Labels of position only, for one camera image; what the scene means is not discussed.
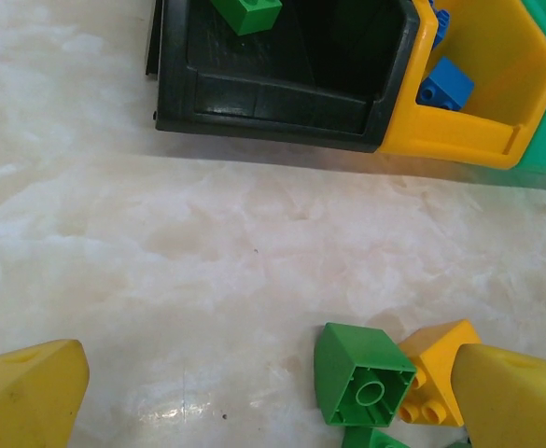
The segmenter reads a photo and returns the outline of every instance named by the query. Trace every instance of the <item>toy block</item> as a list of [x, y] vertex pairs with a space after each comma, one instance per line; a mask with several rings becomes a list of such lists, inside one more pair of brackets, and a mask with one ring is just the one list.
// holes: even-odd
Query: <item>toy block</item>
[[211, 0], [237, 35], [273, 28], [283, 4], [280, 0]]
[[463, 426], [451, 388], [451, 368], [464, 343], [481, 343], [468, 320], [420, 329], [399, 348], [417, 369], [412, 388], [401, 404], [399, 416], [406, 423]]
[[546, 446], [546, 360], [463, 345], [451, 382], [474, 448]]
[[474, 89], [474, 82], [449, 61], [442, 58], [422, 81], [416, 102], [447, 110], [461, 110]]
[[436, 48], [447, 35], [449, 23], [451, 22], [451, 14], [449, 14], [449, 11], [441, 9], [440, 11], [435, 10], [434, 12], [437, 16], [437, 20], [439, 21], [439, 29], [437, 30], [437, 35], [434, 37], [432, 49]]
[[341, 448], [410, 448], [378, 429], [371, 427], [347, 427]]
[[0, 447], [66, 447], [89, 381], [78, 341], [0, 356]]
[[381, 329], [328, 323], [315, 347], [315, 392], [327, 425], [388, 427], [415, 367]]

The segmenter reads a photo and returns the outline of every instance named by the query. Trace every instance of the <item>yellow plastic bin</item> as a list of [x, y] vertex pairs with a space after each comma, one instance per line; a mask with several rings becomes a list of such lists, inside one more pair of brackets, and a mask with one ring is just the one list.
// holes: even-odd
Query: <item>yellow plastic bin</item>
[[[546, 110], [546, 37], [521, 0], [436, 0], [451, 24], [430, 53], [436, 16], [428, 0], [413, 3], [420, 28], [380, 151], [512, 168]], [[460, 112], [415, 102], [443, 56], [475, 83]]]

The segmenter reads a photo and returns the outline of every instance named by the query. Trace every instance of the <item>marble floor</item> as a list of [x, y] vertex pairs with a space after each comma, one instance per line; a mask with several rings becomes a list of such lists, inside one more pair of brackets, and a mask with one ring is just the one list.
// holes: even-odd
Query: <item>marble floor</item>
[[339, 447], [327, 321], [546, 358], [546, 176], [159, 133], [150, 10], [0, 0], [0, 353], [83, 342], [72, 447]]

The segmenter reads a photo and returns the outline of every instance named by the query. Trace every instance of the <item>yellow toy block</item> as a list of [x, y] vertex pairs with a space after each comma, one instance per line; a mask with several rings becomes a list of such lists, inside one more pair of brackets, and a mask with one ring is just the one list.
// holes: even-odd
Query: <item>yellow toy block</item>
[[462, 427], [463, 417], [451, 388], [451, 368], [464, 343], [481, 343], [468, 320], [420, 329], [399, 348], [415, 365], [412, 387], [399, 408], [406, 423]]
[[452, 384], [474, 448], [546, 446], [546, 361], [463, 345]]
[[0, 448], [67, 446], [89, 376], [78, 341], [1, 355]]

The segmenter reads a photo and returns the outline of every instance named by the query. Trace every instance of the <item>green toy block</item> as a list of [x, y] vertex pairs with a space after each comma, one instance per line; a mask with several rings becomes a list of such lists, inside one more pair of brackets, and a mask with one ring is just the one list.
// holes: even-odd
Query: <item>green toy block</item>
[[371, 427], [347, 427], [341, 448], [410, 448], [378, 429]]
[[315, 392], [327, 425], [388, 427], [415, 366], [381, 329], [328, 323], [315, 347]]
[[237, 35], [273, 28], [283, 4], [279, 0], [211, 0]]

